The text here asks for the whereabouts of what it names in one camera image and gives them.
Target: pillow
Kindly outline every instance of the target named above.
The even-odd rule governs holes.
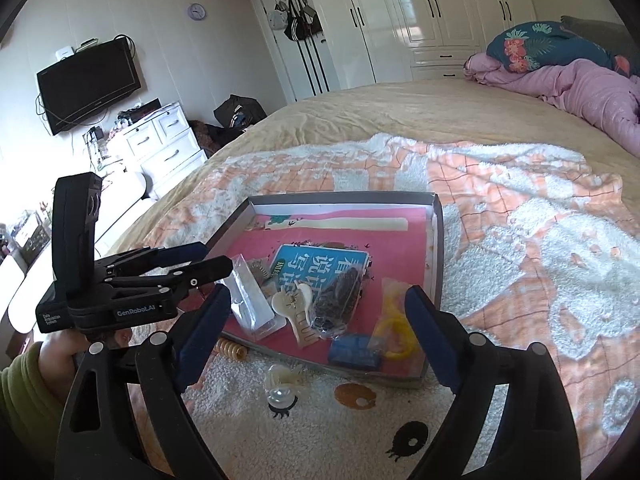
[[[585,40],[593,41],[605,50],[626,57],[632,73],[640,74],[640,48],[624,25],[599,20],[582,20],[573,16],[561,16],[560,20],[566,28]]]
[[[527,22],[495,37],[486,48],[509,72],[533,72],[541,66],[565,66],[588,59],[629,77],[627,60],[585,40],[559,22]]]

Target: television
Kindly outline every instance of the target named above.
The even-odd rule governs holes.
[[[126,37],[93,46],[38,72],[42,105],[53,135],[130,96],[140,88]]]

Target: floral pillowcase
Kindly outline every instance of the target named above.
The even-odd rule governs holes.
[[[529,22],[499,34],[487,47],[487,54],[499,60],[509,72],[525,73],[541,66],[565,66],[576,59],[629,77],[628,60],[564,28],[559,22]]]

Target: green sleeve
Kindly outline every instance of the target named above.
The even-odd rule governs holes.
[[[15,436],[39,462],[53,464],[63,407],[38,370],[41,343],[2,370],[0,412]]]

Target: spring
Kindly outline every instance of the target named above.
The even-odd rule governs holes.
[[[249,351],[247,347],[234,343],[233,341],[229,341],[229,339],[225,339],[223,337],[218,339],[218,342],[213,349],[220,355],[233,359],[233,361],[244,361],[246,354]]]

